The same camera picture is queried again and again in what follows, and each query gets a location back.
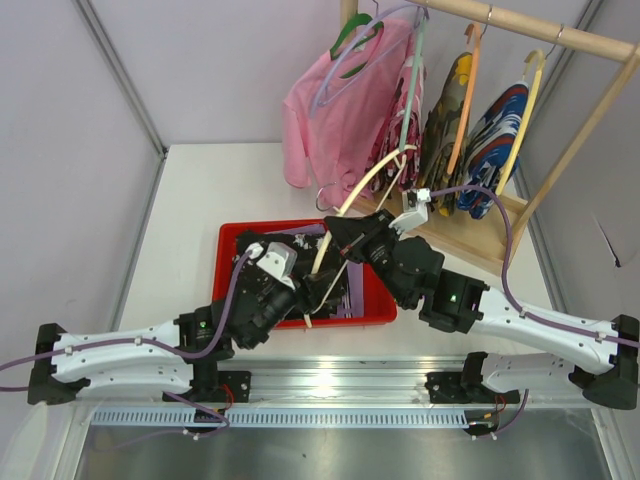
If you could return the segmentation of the black floral garment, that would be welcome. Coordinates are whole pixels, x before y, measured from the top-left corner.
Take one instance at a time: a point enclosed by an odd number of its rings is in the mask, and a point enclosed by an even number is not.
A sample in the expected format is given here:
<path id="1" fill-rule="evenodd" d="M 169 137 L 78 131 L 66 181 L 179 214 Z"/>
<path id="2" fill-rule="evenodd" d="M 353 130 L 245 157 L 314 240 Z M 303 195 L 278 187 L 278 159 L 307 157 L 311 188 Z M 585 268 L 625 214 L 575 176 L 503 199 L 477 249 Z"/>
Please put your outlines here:
<path id="1" fill-rule="evenodd" d="M 294 272 L 297 275 L 309 274 L 324 236 L 325 229 L 320 224 L 307 225 L 304 228 L 293 229 L 291 232 L 260 233 L 255 229 L 247 229 L 236 237 L 236 255 L 233 257 L 233 266 L 236 266 L 240 256 L 251 244 L 268 245 L 271 242 L 280 242 L 297 253 Z M 247 260 L 242 266 L 236 282 L 236 290 L 238 293 L 241 291 L 258 293 L 271 282 L 272 278 L 260 270 L 254 260 Z M 311 314 L 310 318 L 312 320 L 351 318 L 353 316 L 352 306 L 349 274 L 347 269 L 344 269 L 322 308 Z"/>

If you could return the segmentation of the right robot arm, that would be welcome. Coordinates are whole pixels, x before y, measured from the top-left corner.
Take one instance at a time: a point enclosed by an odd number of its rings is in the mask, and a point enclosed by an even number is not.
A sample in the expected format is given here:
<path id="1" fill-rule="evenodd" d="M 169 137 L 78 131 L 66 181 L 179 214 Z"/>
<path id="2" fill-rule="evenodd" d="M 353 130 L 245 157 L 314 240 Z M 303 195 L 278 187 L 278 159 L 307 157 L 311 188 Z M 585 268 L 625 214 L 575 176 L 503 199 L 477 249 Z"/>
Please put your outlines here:
<path id="1" fill-rule="evenodd" d="M 401 238 L 387 210 L 324 223 L 340 254 L 363 263 L 403 310 L 444 333 L 479 333 L 527 345 L 566 368 L 567 381 L 593 404 L 633 410 L 639 391 L 639 321 L 620 314 L 591 320 L 519 303 L 506 287 L 444 268 L 422 237 Z"/>

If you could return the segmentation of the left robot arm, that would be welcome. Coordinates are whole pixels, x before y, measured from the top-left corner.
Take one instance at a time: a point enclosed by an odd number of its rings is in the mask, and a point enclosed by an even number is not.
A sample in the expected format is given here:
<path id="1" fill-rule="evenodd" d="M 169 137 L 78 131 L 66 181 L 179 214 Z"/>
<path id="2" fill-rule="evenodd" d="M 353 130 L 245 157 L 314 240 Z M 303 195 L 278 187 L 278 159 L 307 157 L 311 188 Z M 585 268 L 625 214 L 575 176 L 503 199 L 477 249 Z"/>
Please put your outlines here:
<path id="1" fill-rule="evenodd" d="M 236 267 L 223 299 L 146 329 L 74 335 L 57 323 L 40 326 L 28 403 L 54 406 L 90 397 L 216 401 L 219 363 L 236 349 L 266 343 L 291 312 L 314 312 L 335 289 L 334 270 L 270 274 L 258 287 L 237 286 L 260 271 L 257 265 Z"/>

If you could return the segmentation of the cream hanger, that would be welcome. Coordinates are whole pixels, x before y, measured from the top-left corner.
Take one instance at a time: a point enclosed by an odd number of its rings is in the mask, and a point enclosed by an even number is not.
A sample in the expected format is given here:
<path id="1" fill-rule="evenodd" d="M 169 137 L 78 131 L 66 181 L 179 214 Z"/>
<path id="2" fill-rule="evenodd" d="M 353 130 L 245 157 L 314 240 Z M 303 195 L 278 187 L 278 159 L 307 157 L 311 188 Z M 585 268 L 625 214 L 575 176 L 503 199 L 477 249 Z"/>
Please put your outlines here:
<path id="1" fill-rule="evenodd" d="M 399 165 L 399 172 L 402 172 L 404 169 L 404 165 L 406 164 L 406 151 L 415 151 L 417 149 L 416 145 L 408 144 L 401 148 L 396 148 L 392 150 L 389 154 L 383 157 L 378 163 L 376 163 L 368 172 L 364 174 L 358 184 L 353 188 L 351 193 L 344 200 L 342 205 L 337 210 L 337 216 L 343 217 L 344 214 L 351 208 L 351 205 L 354 201 L 359 197 L 361 191 L 367 186 L 367 184 L 371 181 L 374 175 L 379 172 L 387 163 L 393 161 L 394 163 Z M 316 274 L 319 272 L 322 261 L 326 254 L 326 251 L 329 248 L 330 241 L 332 239 L 332 235 L 329 231 L 326 232 L 320 247 L 318 248 L 317 255 L 314 259 L 311 273 Z"/>

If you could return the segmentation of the purple trousers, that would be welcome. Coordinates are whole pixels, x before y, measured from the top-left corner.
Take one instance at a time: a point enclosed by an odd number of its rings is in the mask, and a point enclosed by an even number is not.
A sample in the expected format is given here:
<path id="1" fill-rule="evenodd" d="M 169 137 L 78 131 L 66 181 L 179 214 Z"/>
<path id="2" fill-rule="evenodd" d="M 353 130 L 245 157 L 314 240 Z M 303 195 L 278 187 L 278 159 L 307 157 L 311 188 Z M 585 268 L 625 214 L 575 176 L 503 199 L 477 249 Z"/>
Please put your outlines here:
<path id="1" fill-rule="evenodd" d="M 286 243 L 298 252 L 299 266 L 309 271 L 326 229 L 321 221 L 281 221 L 266 224 L 267 242 Z M 325 319 L 338 322 L 364 314 L 363 266 L 348 262 L 322 308 L 310 315 L 313 323 Z"/>

